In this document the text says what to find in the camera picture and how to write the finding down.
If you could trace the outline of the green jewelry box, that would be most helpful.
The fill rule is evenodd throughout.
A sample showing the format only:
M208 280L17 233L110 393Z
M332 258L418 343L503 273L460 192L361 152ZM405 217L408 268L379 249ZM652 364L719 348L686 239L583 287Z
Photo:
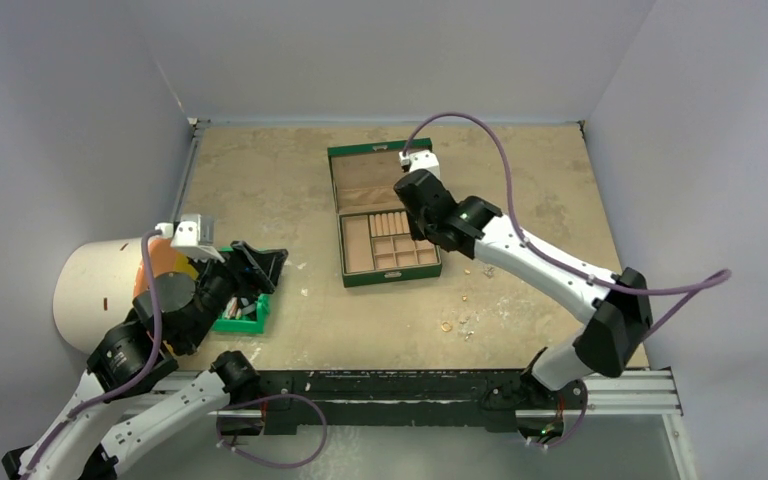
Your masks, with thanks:
M439 248L411 237L393 190L403 176L404 145L396 140L327 149L346 288L441 275Z

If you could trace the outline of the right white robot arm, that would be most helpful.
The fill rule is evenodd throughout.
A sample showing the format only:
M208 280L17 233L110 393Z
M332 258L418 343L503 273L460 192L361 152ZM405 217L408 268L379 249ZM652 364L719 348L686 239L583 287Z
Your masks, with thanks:
M516 229L496 205L476 196L456 201L430 171L411 172L394 185L411 234L447 252L458 252L504 270L547 295L582 327L560 345L547 347L526 367L524 399L544 407L569 383L597 373L617 378L652 325L648 300L629 294L645 278L584 264L578 274L560 267L574 257Z

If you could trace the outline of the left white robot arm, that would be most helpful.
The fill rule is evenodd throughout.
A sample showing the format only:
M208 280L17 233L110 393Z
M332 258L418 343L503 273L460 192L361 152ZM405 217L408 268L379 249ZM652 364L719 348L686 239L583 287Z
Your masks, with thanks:
M260 399L260 375L240 351L220 354L188 386L126 420L135 400L175 372L192 354L230 300L242 293L271 294L289 253L235 242L197 260L195 276L156 274L150 246L140 241L145 290L125 319L90 354L70 400L35 443L2 458L10 479L115 479L156 444L210 410L244 409Z

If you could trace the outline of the green plastic bin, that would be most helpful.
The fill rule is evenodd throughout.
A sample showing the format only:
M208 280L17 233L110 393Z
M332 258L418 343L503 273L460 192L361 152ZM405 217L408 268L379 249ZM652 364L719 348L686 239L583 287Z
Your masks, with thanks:
M230 246L221 249L220 252L229 253L232 258L239 260L235 273L238 287L235 295L227 302L214 323L213 330L223 334L263 334L266 319L270 314L269 296L272 293L261 293L245 284L245 279L242 277L242 262L233 254Z

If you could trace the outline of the white cylinder with orange lid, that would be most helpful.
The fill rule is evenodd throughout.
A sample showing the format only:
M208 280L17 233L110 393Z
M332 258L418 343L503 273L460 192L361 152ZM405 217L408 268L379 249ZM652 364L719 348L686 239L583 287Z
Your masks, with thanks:
M58 277L55 326L69 345L89 354L146 290L140 238L87 243L69 256Z

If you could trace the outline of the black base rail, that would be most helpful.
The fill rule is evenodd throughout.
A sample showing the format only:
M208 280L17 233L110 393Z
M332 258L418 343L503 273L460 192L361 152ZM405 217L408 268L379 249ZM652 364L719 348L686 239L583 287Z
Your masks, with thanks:
M262 406L226 411L225 437L294 435L301 426L471 427L558 438L563 417L584 406L575 380L558 392L514 369L263 370Z

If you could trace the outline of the aluminium rail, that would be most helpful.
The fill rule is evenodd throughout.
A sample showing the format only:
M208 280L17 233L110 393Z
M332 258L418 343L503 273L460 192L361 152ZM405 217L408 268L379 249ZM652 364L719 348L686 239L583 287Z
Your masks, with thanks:
M682 415L671 370L627 370L618 378L593 374L584 379L587 414L608 416Z

